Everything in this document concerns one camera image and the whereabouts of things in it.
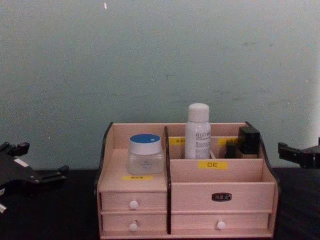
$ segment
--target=light blue wall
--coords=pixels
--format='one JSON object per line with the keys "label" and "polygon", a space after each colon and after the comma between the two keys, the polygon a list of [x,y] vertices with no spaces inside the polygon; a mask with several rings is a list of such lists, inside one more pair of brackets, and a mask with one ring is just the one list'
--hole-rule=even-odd
{"label": "light blue wall", "polygon": [[249,121],[277,143],[320,136],[318,0],[2,0],[0,141],[36,169],[98,166],[114,122]]}

